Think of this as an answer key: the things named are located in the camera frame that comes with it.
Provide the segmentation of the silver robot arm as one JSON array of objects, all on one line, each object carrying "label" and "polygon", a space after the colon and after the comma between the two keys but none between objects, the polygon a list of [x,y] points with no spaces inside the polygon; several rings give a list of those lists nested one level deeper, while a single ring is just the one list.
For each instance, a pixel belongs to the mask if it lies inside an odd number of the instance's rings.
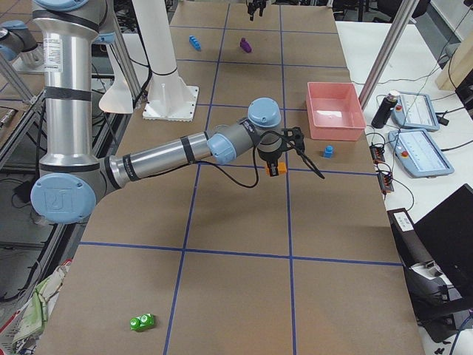
[{"label": "silver robot arm", "polygon": [[262,159],[270,176],[289,150],[287,130],[275,100],[258,98],[247,115],[231,126],[183,136],[141,152],[114,156],[118,146],[112,123],[116,113],[101,103],[103,123],[95,130],[92,114],[92,45],[112,48],[127,92],[118,99],[120,113],[133,113],[148,95],[144,118],[189,121],[199,90],[178,73],[166,6],[162,1],[134,1],[138,36],[148,65],[144,82],[135,77],[122,42],[112,1],[34,1],[33,21],[43,35],[44,113],[38,141],[46,152],[37,157],[38,178],[30,191],[34,211],[50,223],[80,223],[98,202],[127,183],[153,178],[196,163],[222,166],[245,152]]}]

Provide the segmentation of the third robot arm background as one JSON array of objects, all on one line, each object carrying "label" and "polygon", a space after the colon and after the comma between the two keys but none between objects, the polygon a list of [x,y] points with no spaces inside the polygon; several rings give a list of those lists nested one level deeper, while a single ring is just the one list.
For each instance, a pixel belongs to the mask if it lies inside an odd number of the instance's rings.
[{"label": "third robot arm background", "polygon": [[26,66],[32,68],[44,63],[42,48],[20,20],[1,23],[1,54],[9,62],[20,57]]}]

